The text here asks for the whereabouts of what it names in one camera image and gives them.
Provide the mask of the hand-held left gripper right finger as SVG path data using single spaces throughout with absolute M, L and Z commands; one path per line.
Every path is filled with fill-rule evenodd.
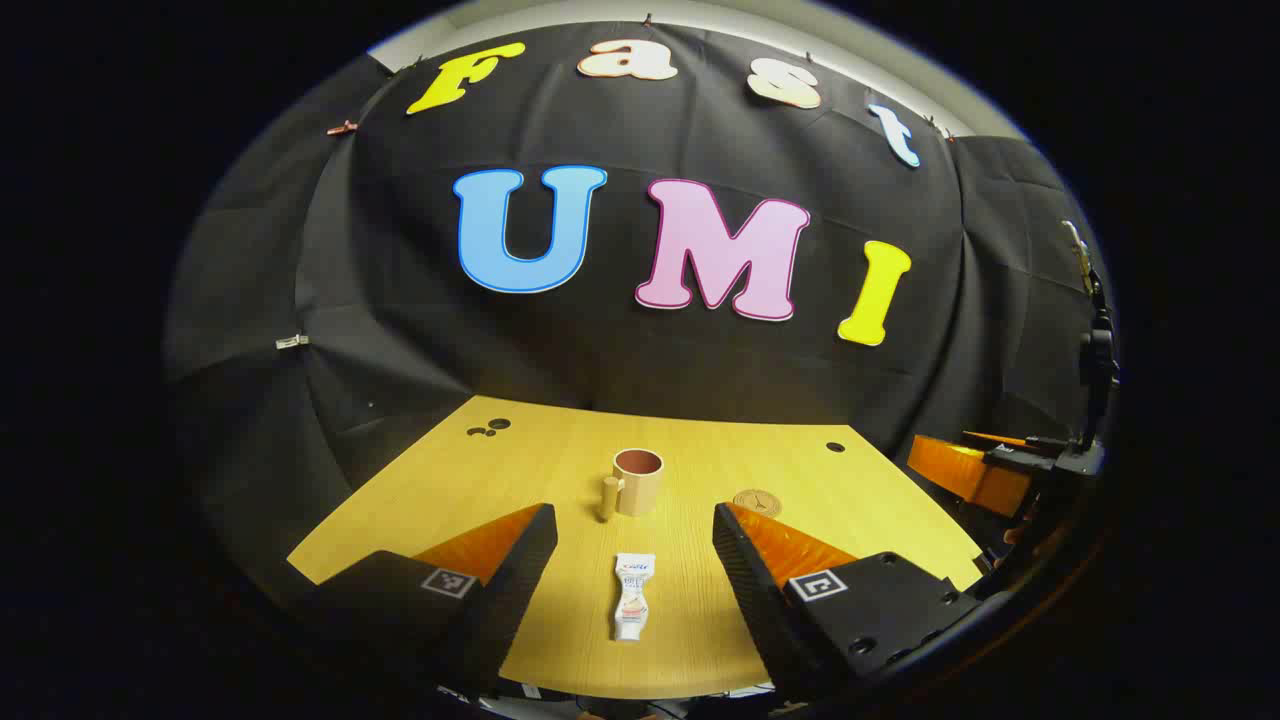
M 788 701 L 887 685 L 980 607 L 901 553 L 854 557 L 736 503 L 716 506 L 712 542 L 751 642 Z

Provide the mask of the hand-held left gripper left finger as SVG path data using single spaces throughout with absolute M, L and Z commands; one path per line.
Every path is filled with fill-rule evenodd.
M 415 556 L 374 551 L 303 597 L 301 626 L 361 676 L 490 694 L 557 544 L 535 503 Z

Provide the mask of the white toothpaste tube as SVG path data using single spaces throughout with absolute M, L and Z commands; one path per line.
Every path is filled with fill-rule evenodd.
M 620 600 L 613 615 L 613 641 L 637 642 L 649 619 L 646 583 L 655 575 L 654 553 L 618 553 L 614 575 L 620 583 Z

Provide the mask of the beige cup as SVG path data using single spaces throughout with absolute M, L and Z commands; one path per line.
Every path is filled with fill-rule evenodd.
M 650 512 L 660 492 L 664 459 L 646 448 L 623 448 L 602 479 L 596 516 L 609 521 L 616 514 L 637 518 Z

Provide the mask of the wooden desktop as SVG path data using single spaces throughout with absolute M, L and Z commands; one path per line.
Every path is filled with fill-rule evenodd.
M 657 506 L 596 516 L 623 448 L 666 461 Z M 570 694 L 666 700 L 760 685 L 765 667 L 712 543 L 713 511 L 776 495 L 782 523 L 856 557 L 893 551 L 966 589 L 978 546 L 914 480 L 846 425 L 695 421 L 476 396 L 426 432 L 289 553 L 321 583 L 376 550 L 413 556 L 532 503 L 558 544 L 500 670 Z M 618 553 L 654 553 L 637 642 L 613 641 Z

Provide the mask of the black backdrop cloth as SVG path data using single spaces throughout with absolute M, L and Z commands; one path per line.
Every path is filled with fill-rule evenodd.
M 344 120 L 358 129 L 326 136 Z M 792 318 L 732 293 L 645 307 L 659 179 L 731 231 L 810 215 Z M 767 44 L 593 22 L 390 70 L 362 56 L 283 111 L 195 219 L 164 322 L 195 497 L 266 593 L 287 556 L 476 395 L 586 411 L 1064 437 L 1092 306 L 1061 220 L 1100 237 L 1027 141 L 943 137 L 878 88 Z M 310 343 L 278 351 L 275 341 Z

